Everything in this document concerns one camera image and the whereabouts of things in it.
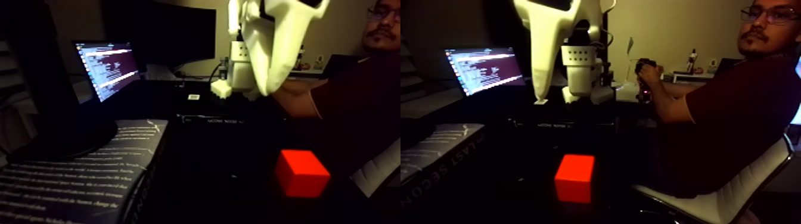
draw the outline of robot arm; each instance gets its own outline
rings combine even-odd
[[[602,12],[599,0],[573,0],[569,10],[559,10],[530,0],[514,0],[517,14],[531,32],[531,71],[535,104],[545,104],[553,75],[553,65],[559,50],[567,66],[568,86],[563,90],[566,102],[589,97],[600,70],[595,47],[601,35]],[[579,46],[563,46],[573,36],[576,25],[589,23],[590,42]]]
[[[295,65],[309,23],[323,17],[329,1],[310,6],[298,0],[231,0],[230,73],[211,84],[212,92],[227,98],[233,91],[256,88],[268,96],[278,90]]]

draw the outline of man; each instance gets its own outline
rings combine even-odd
[[[653,91],[661,124],[658,157],[642,184],[679,198],[709,194],[773,143],[801,103],[795,73],[801,1],[756,0],[742,11],[745,60],[705,86],[662,83],[652,66],[639,74]]]
[[[350,175],[400,137],[400,8],[400,0],[379,0],[368,9],[368,58],[326,80],[287,80],[272,95],[291,117],[321,120],[312,135],[335,172]]]

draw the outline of maroon shirt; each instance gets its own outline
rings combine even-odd
[[[675,196],[718,190],[782,137],[801,103],[797,63],[745,61],[685,96],[693,124],[660,126],[662,172]]]
[[[350,176],[401,136],[400,78],[400,56],[372,57],[312,89],[320,160],[332,172]]]

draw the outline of mustache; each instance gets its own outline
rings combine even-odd
[[[389,30],[381,29],[381,28],[373,30],[373,31],[370,31],[369,33],[367,33],[367,35],[370,36],[370,37],[372,37],[374,35],[378,35],[378,34],[384,35],[387,38],[390,38],[392,40],[395,40],[395,38],[396,38],[395,34],[392,34],[392,32],[390,32]]]
[[[744,39],[744,38],[748,38],[750,36],[754,36],[754,37],[756,37],[756,38],[758,38],[758,39],[760,39],[760,40],[762,40],[764,42],[767,42],[767,40],[768,40],[768,38],[765,35],[765,33],[763,33],[763,30],[754,30],[754,29],[748,30],[748,32],[746,32],[745,34],[741,35],[740,38]]]

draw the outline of eyeglasses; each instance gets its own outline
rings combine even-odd
[[[751,6],[741,10],[742,19],[745,22],[754,22],[762,13],[767,14],[767,23],[773,25],[782,25],[790,20],[797,20],[799,15],[795,12],[795,10],[787,7],[774,7],[767,10],[763,10],[761,7]]]
[[[400,10],[386,10],[386,9],[367,9],[367,18],[374,19],[374,20],[381,20],[387,18],[387,16],[395,12],[395,22],[401,22],[401,11]]]

